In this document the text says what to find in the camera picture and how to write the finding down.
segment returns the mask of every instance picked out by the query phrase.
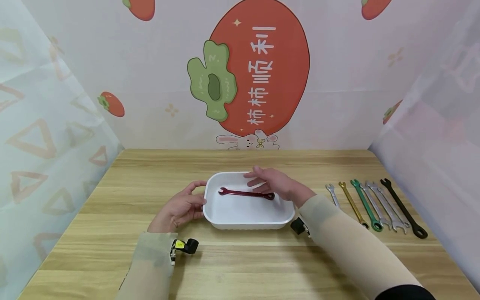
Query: silver wrench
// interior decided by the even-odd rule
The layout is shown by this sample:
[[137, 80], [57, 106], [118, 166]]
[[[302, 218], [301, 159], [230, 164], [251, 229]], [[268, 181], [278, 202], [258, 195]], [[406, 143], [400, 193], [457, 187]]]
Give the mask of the silver wrench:
[[340, 208], [340, 203], [338, 202], [338, 199], [336, 198], [336, 195], [335, 195], [335, 192], [334, 192], [334, 189], [335, 189], [335, 186], [333, 184], [327, 184], [325, 185], [325, 187], [327, 188], [327, 190], [330, 192], [330, 194], [332, 195], [332, 198], [333, 198], [333, 202], [335, 203], [335, 205]]
[[407, 228], [410, 228], [410, 223], [408, 221], [406, 221], [402, 215], [398, 212], [398, 210], [396, 209], [396, 207], [390, 202], [390, 200], [388, 200], [387, 196], [385, 196], [384, 194], [384, 191], [381, 187], [378, 187], [378, 191], [380, 193], [382, 193], [383, 197], [387, 200], [388, 204], [393, 208], [393, 211], [395, 212], [395, 214], [398, 216], [398, 218], [400, 219], [400, 222], [403, 223], [403, 225], [405, 225], [405, 227]]
[[378, 218], [380, 220], [380, 223], [385, 227], [385, 225], [388, 225], [388, 228], [391, 230], [392, 229], [392, 223], [390, 221], [387, 220], [387, 218], [384, 217], [382, 211], [380, 210], [380, 208], [377, 206], [377, 203], [375, 202], [375, 200], [372, 198], [372, 195], [370, 195], [370, 192], [368, 190], [368, 188], [365, 188], [365, 186], [363, 186], [363, 184], [360, 184], [360, 188], [365, 192], [365, 194], [367, 195], [367, 198], [368, 200], [370, 201], [370, 203], [372, 204], [373, 206], [373, 209], [375, 210], [375, 212], [377, 213], [378, 215]]
[[384, 198], [383, 194], [381, 194], [378, 190], [378, 185], [375, 184], [375, 182], [368, 183], [367, 186], [373, 191], [375, 196], [377, 196], [377, 199], [380, 201], [382, 206], [384, 207], [385, 211], [387, 212], [388, 216], [392, 220], [392, 229], [393, 231], [396, 232], [397, 228], [402, 228], [403, 232], [407, 234], [407, 228], [405, 225], [397, 218], [395, 213], [392, 211], [390, 208], [390, 205], [388, 204], [387, 200]]

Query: wrench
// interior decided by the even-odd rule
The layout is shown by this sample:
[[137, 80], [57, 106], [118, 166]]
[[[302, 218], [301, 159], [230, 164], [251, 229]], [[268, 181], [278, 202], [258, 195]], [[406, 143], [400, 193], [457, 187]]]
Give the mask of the wrench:
[[388, 204], [387, 200], [384, 198], [384, 195], [380, 192], [378, 185], [375, 182], [367, 183], [367, 186], [373, 191], [377, 199], [380, 201], [382, 206], [384, 207], [385, 211], [387, 212], [388, 216], [392, 220], [392, 229], [396, 232], [397, 228], [402, 228], [403, 232], [407, 234], [407, 228], [405, 225], [398, 219], [395, 213], [392, 211], [390, 205]]
[[400, 207], [400, 210], [402, 211], [402, 213], [405, 215], [407, 220], [412, 225], [413, 234], [415, 234], [419, 239], [426, 239], [428, 236], [427, 231], [425, 231], [425, 229], [423, 229], [420, 225], [417, 224], [417, 222], [415, 222], [412, 215], [408, 212], [407, 208], [405, 207], [405, 205], [403, 205], [402, 201], [400, 200], [395, 190], [393, 189], [392, 182], [387, 178], [385, 178], [384, 180], [380, 179], [380, 183], [387, 188], [387, 190], [390, 192], [395, 202], [398, 204], [398, 207]]
[[385, 200], [387, 200], [388, 204], [390, 205], [390, 207], [392, 207], [393, 211], [395, 212], [395, 214], [398, 216], [398, 218], [400, 219], [400, 222], [403, 223], [403, 225], [405, 225], [405, 227], [407, 228], [410, 228], [410, 223], [405, 221], [405, 219], [402, 217], [402, 215], [398, 212], [398, 210], [396, 209], [395, 205], [393, 205], [393, 203], [387, 198], [387, 196], [385, 196], [385, 193], [384, 193], [384, 190], [381, 188], [381, 187], [378, 187], [378, 191], [380, 193], [382, 193], [382, 195], [384, 196]]
[[373, 214], [372, 210], [370, 209], [370, 206], [367, 203], [367, 200], [365, 200], [365, 197], [363, 197], [363, 192], [360, 189], [360, 182], [356, 179], [350, 180], [350, 183], [355, 187], [357, 190], [357, 193], [360, 197], [361, 202], [363, 203], [363, 206], [365, 207], [365, 210], [367, 211], [368, 217], [370, 218], [370, 223], [372, 225], [373, 230], [375, 231], [382, 231], [384, 229], [383, 225], [375, 218], [375, 215]]
[[372, 204], [373, 206], [373, 209], [375, 210], [375, 212], [377, 213], [378, 215], [378, 218], [380, 219], [380, 223], [385, 227], [388, 226], [388, 229], [389, 230], [392, 230], [392, 222], [388, 221], [387, 218], [384, 217], [384, 214], [382, 213], [382, 211], [380, 210], [380, 208], [377, 206], [377, 203], [375, 202], [375, 200], [372, 198], [372, 195], [370, 195], [370, 191], [368, 190], [368, 188], [365, 188], [365, 186], [363, 184], [360, 184], [360, 188], [365, 192], [365, 194], [367, 195], [367, 198], [368, 200], [370, 201], [370, 203]]
[[359, 209], [357, 208], [357, 206], [355, 205], [355, 203], [353, 202], [353, 199], [352, 199], [352, 196], [350, 196], [350, 193], [348, 192], [347, 190], [347, 186], [344, 182], [339, 182], [338, 185], [343, 189], [343, 192], [345, 193], [345, 196], [347, 196], [347, 199], [348, 199], [348, 202], [350, 202], [350, 205], [352, 206], [353, 208], [353, 211], [355, 212], [355, 214], [357, 215], [357, 219], [359, 220], [359, 223], [365, 227], [365, 228], [369, 228], [368, 227], [368, 224], [367, 222], [365, 222], [365, 220], [361, 217], [360, 215], [360, 212], [359, 212]]
[[335, 186], [333, 184], [327, 184], [325, 185], [325, 187], [327, 188], [327, 190], [330, 192], [330, 194], [332, 195], [332, 198], [333, 198], [333, 202], [335, 203], [335, 205], [340, 208], [340, 203], [338, 202], [338, 199], [336, 198], [336, 195], [335, 195], [335, 192], [334, 192], [334, 189], [335, 189]]
[[231, 191], [231, 190], [228, 190], [227, 188], [220, 188], [218, 193], [222, 196], [230, 194], [230, 195], [249, 196], [249, 197], [261, 197], [267, 200], [275, 199], [275, 193], [272, 193], [272, 192], [268, 194], [263, 194], [260, 192], [240, 192], [240, 191]]

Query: green wrench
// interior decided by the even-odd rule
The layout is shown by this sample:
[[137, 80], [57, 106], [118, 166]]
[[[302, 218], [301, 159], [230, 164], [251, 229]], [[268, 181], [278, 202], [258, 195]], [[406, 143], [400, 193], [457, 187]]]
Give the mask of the green wrench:
[[375, 215], [371, 211], [370, 206], [368, 206], [367, 200], [363, 196], [363, 192], [360, 189], [360, 181], [354, 179], [354, 180], [350, 180], [350, 183], [355, 187], [358, 195], [360, 196], [360, 200], [362, 201], [363, 206], [365, 207], [365, 210], [367, 211], [367, 214], [370, 217], [370, 222], [372, 223], [373, 230], [378, 231], [378, 232], [382, 231], [384, 229], [384, 227], [380, 223], [380, 221], [375, 218]]

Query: gold wrench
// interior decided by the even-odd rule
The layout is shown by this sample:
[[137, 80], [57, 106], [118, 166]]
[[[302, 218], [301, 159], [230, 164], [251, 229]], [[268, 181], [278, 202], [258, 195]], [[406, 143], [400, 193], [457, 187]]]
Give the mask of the gold wrench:
[[350, 202], [350, 205], [352, 206], [353, 208], [353, 211], [355, 212], [355, 214], [357, 215], [357, 219], [359, 220], [359, 223], [362, 224], [363, 227], [365, 228], [369, 228], [368, 227], [368, 224], [367, 222], [365, 222], [365, 220], [361, 217], [360, 215], [360, 211], [359, 209], [357, 208], [357, 206], [355, 205], [355, 203], [353, 202], [353, 199], [352, 199], [352, 196], [350, 196], [350, 193], [348, 192], [347, 190], [347, 186], [344, 182], [339, 182], [338, 185], [343, 189], [343, 192], [345, 193], [345, 196], [347, 196], [347, 199], [348, 199], [348, 202]]

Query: black wrench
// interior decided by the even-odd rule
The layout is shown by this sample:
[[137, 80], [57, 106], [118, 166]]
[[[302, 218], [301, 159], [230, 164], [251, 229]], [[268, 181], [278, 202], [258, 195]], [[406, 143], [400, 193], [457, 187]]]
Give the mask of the black wrench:
[[426, 239], [428, 236], [427, 231], [425, 231], [425, 229], [423, 229], [420, 225], [417, 224], [417, 222], [415, 222], [412, 215], [408, 212], [407, 208], [405, 207], [405, 205], [403, 205], [402, 201], [392, 188], [392, 182], [387, 178], [380, 179], [380, 182], [387, 188], [395, 202], [398, 204], [398, 207], [400, 207], [400, 209], [402, 210], [402, 213], [405, 215], [405, 217], [407, 217], [407, 220], [412, 226], [413, 234], [415, 234], [419, 239]]

